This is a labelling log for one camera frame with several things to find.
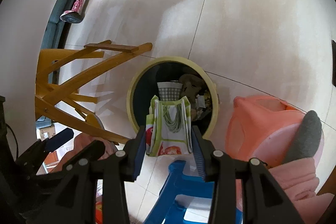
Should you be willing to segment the green white paper bag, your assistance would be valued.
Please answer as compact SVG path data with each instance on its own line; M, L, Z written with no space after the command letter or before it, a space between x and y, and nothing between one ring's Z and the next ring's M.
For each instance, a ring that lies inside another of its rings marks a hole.
M154 96L146 116L145 133L149 157L191 154L191 105L187 97L161 101Z

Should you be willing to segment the checkered paper cup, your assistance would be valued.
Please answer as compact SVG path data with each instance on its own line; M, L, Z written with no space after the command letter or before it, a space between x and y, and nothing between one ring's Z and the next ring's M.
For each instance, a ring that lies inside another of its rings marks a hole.
M182 84L176 81L157 83L161 101L177 101L181 97Z

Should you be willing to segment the yellow rimmed trash bin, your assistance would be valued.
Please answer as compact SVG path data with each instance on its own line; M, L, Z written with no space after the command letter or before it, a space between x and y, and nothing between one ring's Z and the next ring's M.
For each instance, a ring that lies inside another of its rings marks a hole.
M146 123L151 99L162 102L186 97L191 108L191 124L209 139L217 122L219 99L216 86L205 71L183 57L160 57L146 64L132 79L126 108L135 131Z

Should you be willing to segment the orange pink plastic stool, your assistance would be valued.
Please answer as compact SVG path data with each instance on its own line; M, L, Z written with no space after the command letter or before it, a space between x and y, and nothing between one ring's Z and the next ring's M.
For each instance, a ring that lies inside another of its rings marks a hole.
M273 168L292 155L318 165L324 135L317 113L307 113L272 96L235 97L225 151L242 161L256 157Z

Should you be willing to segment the blue plastic stool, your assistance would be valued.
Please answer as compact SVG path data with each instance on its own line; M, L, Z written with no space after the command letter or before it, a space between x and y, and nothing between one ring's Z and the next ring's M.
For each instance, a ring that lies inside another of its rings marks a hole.
M202 210L210 210L214 183L204 182L199 176L184 174L185 165L183 160L176 160L169 165L167 179L145 223L200 223L200 220L185 219L187 207L194 203Z

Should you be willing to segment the cartoon printed tablecloth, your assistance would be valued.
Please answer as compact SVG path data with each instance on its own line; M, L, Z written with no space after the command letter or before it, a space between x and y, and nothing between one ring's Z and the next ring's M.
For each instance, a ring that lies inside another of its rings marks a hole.
M36 139L35 76L43 35L56 0L3 0L1 3L1 96L12 153Z

